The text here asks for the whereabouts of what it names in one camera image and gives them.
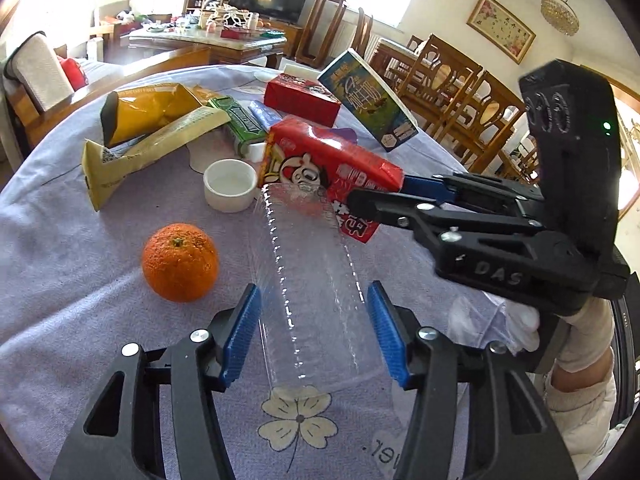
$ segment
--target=red pillow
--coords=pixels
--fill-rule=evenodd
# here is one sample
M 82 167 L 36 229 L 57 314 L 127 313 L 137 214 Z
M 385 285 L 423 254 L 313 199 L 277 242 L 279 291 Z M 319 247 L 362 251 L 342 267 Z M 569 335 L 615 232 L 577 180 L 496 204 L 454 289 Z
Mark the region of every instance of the red pillow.
M 60 62 L 60 66 L 62 67 L 66 78 L 69 79 L 74 92 L 77 92 L 79 89 L 89 84 L 89 80 L 87 79 L 84 70 L 82 70 L 82 67 L 75 59 L 72 57 L 65 59 L 58 56 L 58 61 Z

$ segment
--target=framed painting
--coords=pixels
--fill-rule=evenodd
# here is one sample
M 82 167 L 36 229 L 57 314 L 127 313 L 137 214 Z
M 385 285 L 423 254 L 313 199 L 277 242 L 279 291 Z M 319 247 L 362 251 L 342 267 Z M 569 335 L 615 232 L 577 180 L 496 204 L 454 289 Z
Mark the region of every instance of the framed painting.
M 531 43 L 533 31 L 495 0 L 478 0 L 467 25 L 474 28 L 507 54 L 517 64 L 522 62 Z

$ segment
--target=chandelier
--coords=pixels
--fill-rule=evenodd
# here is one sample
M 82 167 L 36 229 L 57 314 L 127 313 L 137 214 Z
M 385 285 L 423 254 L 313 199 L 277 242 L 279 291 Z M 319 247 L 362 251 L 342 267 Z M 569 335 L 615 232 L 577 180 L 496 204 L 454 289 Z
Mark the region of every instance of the chandelier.
M 542 0 L 540 12 L 552 27 L 567 36 L 573 36 L 580 30 L 580 21 L 569 0 Z

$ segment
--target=four-leaf clover print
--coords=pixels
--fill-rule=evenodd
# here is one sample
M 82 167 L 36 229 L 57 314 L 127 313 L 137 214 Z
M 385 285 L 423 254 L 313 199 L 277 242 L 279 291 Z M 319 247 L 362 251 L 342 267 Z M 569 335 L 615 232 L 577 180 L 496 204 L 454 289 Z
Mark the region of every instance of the four-leaf clover print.
M 296 392 L 276 387 L 271 390 L 269 400 L 263 402 L 262 410 L 277 420 L 261 425 L 258 435 L 268 440 L 274 451 L 284 451 L 294 444 L 294 456 L 300 437 L 310 446 L 324 449 L 327 438 L 338 433 L 332 420 L 318 416 L 330 404 L 331 395 L 321 395 L 313 386 L 305 386 Z

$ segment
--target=white cup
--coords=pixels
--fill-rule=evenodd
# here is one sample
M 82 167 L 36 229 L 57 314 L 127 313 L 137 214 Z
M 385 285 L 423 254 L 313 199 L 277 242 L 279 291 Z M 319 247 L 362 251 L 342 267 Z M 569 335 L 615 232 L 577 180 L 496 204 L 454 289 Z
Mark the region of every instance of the white cup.
M 204 197 L 213 209 L 238 213 L 254 200 L 258 175 L 246 162 L 224 158 L 205 170 L 203 180 Z

